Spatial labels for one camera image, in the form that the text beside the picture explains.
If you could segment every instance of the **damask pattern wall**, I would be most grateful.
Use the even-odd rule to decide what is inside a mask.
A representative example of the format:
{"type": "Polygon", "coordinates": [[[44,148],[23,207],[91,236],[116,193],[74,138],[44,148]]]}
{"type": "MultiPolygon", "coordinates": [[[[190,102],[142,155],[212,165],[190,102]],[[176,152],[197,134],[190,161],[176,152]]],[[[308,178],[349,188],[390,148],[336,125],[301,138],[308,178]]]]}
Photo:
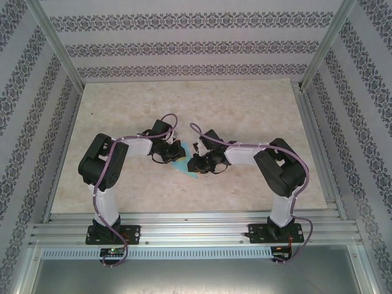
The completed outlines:
{"type": "Polygon", "coordinates": [[[80,95],[23,0],[0,0],[0,293],[42,221],[80,95]]]}
{"type": "Polygon", "coordinates": [[[300,81],[341,0],[45,0],[84,81],[300,81]]]}
{"type": "Polygon", "coordinates": [[[307,89],[349,218],[392,293],[392,1],[358,1],[307,89]]]}

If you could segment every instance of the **small blue cloth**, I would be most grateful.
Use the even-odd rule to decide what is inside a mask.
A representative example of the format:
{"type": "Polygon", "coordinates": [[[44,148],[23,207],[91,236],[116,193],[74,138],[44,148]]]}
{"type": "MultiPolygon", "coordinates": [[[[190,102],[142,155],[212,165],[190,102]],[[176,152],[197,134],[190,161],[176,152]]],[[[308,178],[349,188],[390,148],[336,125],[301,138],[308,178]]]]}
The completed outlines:
{"type": "Polygon", "coordinates": [[[188,162],[192,158],[191,156],[192,153],[190,153],[189,145],[187,143],[181,143],[181,146],[185,149],[186,157],[179,161],[172,162],[171,165],[177,168],[178,170],[181,170],[183,173],[186,173],[187,175],[190,175],[191,177],[197,179],[196,173],[190,173],[188,171],[188,162]]]}

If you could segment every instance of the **black bracket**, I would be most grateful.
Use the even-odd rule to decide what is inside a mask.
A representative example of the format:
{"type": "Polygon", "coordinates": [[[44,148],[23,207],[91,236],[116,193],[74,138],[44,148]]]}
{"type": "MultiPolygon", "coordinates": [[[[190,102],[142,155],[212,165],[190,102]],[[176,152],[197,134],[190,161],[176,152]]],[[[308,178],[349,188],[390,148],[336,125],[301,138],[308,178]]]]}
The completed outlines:
{"type": "Polygon", "coordinates": [[[251,244],[264,244],[264,243],[303,243],[304,235],[301,224],[294,222],[281,228],[279,236],[273,236],[267,224],[249,224],[249,233],[245,236],[249,238],[251,244]]]}
{"type": "MultiPolygon", "coordinates": [[[[87,229],[86,244],[87,245],[123,245],[123,242],[118,238],[109,228],[99,224],[95,219],[92,221],[87,229]]],[[[128,245],[138,245],[140,240],[139,225],[120,225],[121,220],[118,220],[111,226],[115,229],[126,241],[128,245]]]]}

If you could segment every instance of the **beige marble surface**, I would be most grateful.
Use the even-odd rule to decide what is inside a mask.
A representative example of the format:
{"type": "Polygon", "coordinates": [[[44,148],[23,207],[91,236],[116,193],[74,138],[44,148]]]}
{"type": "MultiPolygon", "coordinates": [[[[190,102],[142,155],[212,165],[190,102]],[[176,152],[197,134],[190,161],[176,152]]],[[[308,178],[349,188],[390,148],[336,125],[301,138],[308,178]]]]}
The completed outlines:
{"type": "MultiPolygon", "coordinates": [[[[197,139],[190,122],[205,132],[214,129],[225,141],[284,138],[311,171],[296,208],[326,207],[289,80],[169,81],[86,85],[52,213],[94,212],[77,168],[96,134],[133,135],[169,112],[178,115],[179,138],[189,144],[197,139]]],[[[194,179],[146,156],[126,159],[115,191],[123,213],[269,210],[273,201],[257,167],[231,166],[194,179]]]]}

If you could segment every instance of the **wire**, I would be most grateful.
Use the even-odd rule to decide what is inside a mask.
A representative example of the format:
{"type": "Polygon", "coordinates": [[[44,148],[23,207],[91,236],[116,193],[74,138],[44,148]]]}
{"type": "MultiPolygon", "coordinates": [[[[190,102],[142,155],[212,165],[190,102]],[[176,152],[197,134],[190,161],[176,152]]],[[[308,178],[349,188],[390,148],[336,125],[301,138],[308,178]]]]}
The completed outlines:
{"type": "Polygon", "coordinates": [[[157,164],[168,164],[168,163],[171,161],[171,160],[170,160],[170,161],[168,161],[168,162],[163,162],[163,161],[155,160],[153,154],[151,155],[151,159],[153,160],[153,162],[156,162],[157,164]]]}
{"type": "Polygon", "coordinates": [[[109,230],[111,230],[118,238],[120,238],[120,240],[121,240],[122,243],[124,244],[126,253],[124,254],[124,257],[123,257],[121,260],[119,260],[118,262],[116,262],[116,263],[113,264],[113,265],[108,265],[107,263],[105,263],[105,258],[107,257],[107,255],[104,256],[104,258],[102,259],[102,263],[103,263],[104,266],[110,266],[111,268],[114,267],[114,266],[118,266],[118,265],[122,264],[122,263],[125,261],[125,259],[127,258],[127,256],[128,256],[128,243],[127,243],[127,241],[123,238],[123,236],[120,235],[120,233],[118,233],[115,229],[113,229],[113,228],[111,227],[111,225],[109,225],[109,223],[102,217],[102,215],[101,215],[101,213],[99,212],[99,209],[98,209],[98,207],[97,207],[97,192],[98,192],[98,187],[99,187],[99,185],[102,183],[102,180],[104,179],[104,176],[105,176],[105,174],[106,174],[106,172],[107,172],[107,170],[108,170],[108,166],[109,166],[111,157],[113,156],[113,152],[114,152],[114,150],[115,150],[115,147],[116,147],[116,145],[117,145],[118,142],[121,142],[121,141],[123,141],[123,140],[138,139],[138,138],[140,138],[140,137],[142,137],[142,138],[147,138],[147,139],[155,139],[155,138],[164,137],[164,136],[166,136],[167,134],[169,134],[170,132],[173,132],[174,129],[177,127],[178,117],[177,117],[174,113],[168,113],[167,115],[164,115],[160,120],[162,121],[162,120],[164,120],[164,119],[165,119],[166,117],[168,117],[168,116],[174,117],[175,120],[176,120],[176,122],[174,123],[174,126],[173,126],[170,130],[168,130],[167,132],[164,132],[164,133],[162,133],[162,134],[160,134],[160,135],[153,135],[153,136],[145,136],[145,135],[141,136],[141,135],[137,135],[137,136],[126,136],[126,137],[121,137],[121,138],[116,139],[116,140],[113,142],[113,144],[112,144],[112,146],[111,146],[111,148],[110,148],[110,152],[109,152],[108,158],[106,159],[106,163],[105,163],[104,169],[102,170],[102,173],[100,174],[99,179],[98,179],[97,183],[96,183],[95,186],[94,186],[94,193],[93,193],[93,197],[92,197],[92,205],[94,206],[94,210],[95,210],[97,216],[99,217],[99,219],[102,221],[102,223],[103,223],[106,227],[108,227],[109,230]]]}
{"type": "Polygon", "coordinates": [[[200,136],[202,136],[202,137],[204,137],[204,138],[206,138],[206,139],[208,139],[208,140],[210,140],[210,141],[213,141],[213,142],[216,142],[216,143],[225,145],[225,146],[233,146],[233,147],[240,147],[240,146],[241,146],[241,147],[250,147],[250,148],[268,148],[268,149],[278,150],[278,151],[284,152],[284,153],[286,153],[286,154],[288,154],[288,155],[294,157],[294,159],[296,159],[296,160],[301,164],[301,166],[303,167],[303,169],[304,169],[304,171],[305,171],[305,182],[304,182],[304,184],[302,185],[302,187],[301,187],[301,188],[296,192],[296,194],[294,195],[294,199],[293,199],[292,205],[291,205],[291,207],[290,207],[290,215],[291,215],[292,217],[294,217],[295,219],[300,219],[300,220],[302,220],[302,221],[307,221],[307,222],[309,222],[309,225],[311,226],[311,229],[310,229],[310,231],[309,231],[309,234],[308,234],[308,236],[307,236],[307,238],[306,238],[304,244],[301,246],[301,248],[299,249],[299,251],[298,251],[290,260],[285,261],[285,260],[283,260],[283,259],[281,259],[281,258],[279,258],[279,257],[275,257],[275,259],[278,259],[278,260],[280,261],[280,264],[283,264],[283,265],[285,265],[286,263],[291,262],[291,261],[293,261],[294,259],[296,259],[297,256],[303,251],[303,249],[305,248],[306,244],[309,242],[309,240],[311,239],[311,236],[312,236],[312,234],[313,234],[313,223],[312,223],[312,221],[311,221],[310,219],[306,218],[306,217],[299,217],[299,216],[296,217],[296,216],[293,214],[293,213],[294,213],[295,202],[296,202],[296,199],[298,198],[298,195],[299,195],[300,193],[302,193],[302,191],[305,190],[305,188],[306,188],[307,185],[309,184],[309,177],[310,177],[310,174],[309,174],[309,168],[307,167],[306,163],[305,163],[298,155],[296,155],[295,153],[293,153],[293,152],[291,152],[291,151],[289,151],[289,150],[287,150],[287,149],[284,149],[284,148],[282,148],[282,147],[271,146],[271,145],[264,145],[264,144],[239,144],[239,143],[237,143],[237,144],[232,144],[232,143],[226,143],[226,142],[224,142],[224,141],[220,141],[220,140],[217,140],[217,139],[215,139],[215,138],[211,138],[211,137],[209,137],[209,136],[203,134],[202,129],[201,129],[198,125],[196,125],[194,122],[191,122],[191,123],[189,124],[189,126],[190,126],[190,128],[191,128],[193,131],[195,131],[195,132],[198,133],[200,136]]]}
{"type": "Polygon", "coordinates": [[[290,248],[290,252],[288,254],[291,254],[293,252],[293,240],[292,240],[291,234],[288,234],[288,247],[290,248]]]}
{"type": "Polygon", "coordinates": [[[228,165],[226,165],[226,168],[224,169],[224,170],[222,170],[222,171],[219,171],[219,172],[214,172],[214,171],[210,171],[211,173],[213,173],[214,175],[218,175],[218,174],[220,174],[220,173],[223,173],[226,169],[227,169],[227,167],[228,167],[228,165]]]}

